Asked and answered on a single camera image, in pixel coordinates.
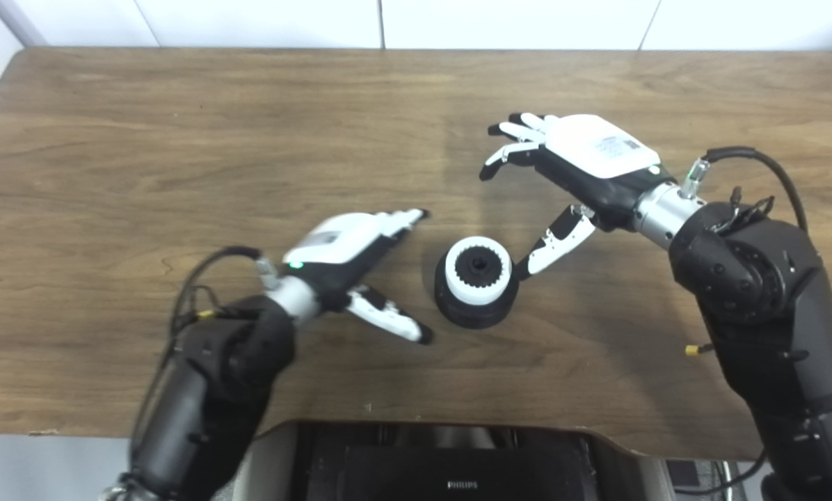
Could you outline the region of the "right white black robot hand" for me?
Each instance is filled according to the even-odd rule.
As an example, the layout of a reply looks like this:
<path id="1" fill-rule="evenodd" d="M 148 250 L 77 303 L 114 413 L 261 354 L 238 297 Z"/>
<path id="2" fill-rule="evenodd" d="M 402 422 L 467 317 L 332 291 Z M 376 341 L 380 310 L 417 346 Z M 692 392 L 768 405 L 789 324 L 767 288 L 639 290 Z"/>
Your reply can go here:
<path id="1" fill-rule="evenodd" d="M 518 112 L 487 133 L 509 143 L 485 161 L 480 180 L 492 180 L 507 164 L 531 167 L 576 199 L 514 266 L 518 281 L 538 275 L 595 230 L 635 232 L 641 198 L 674 181 L 657 152 L 597 115 Z"/>

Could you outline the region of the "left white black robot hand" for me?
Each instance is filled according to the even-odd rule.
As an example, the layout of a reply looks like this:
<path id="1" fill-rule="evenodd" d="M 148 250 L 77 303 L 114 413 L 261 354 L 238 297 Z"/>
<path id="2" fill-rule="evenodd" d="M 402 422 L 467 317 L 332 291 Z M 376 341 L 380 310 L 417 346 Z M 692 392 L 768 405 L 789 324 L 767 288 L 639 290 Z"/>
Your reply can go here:
<path id="1" fill-rule="evenodd" d="M 282 277 L 267 292 L 297 326 L 324 312 L 349 312 L 410 342 L 429 344 L 434 333 L 377 289 L 365 284 L 381 260 L 429 213 L 346 213 L 321 222 L 282 259 Z"/>

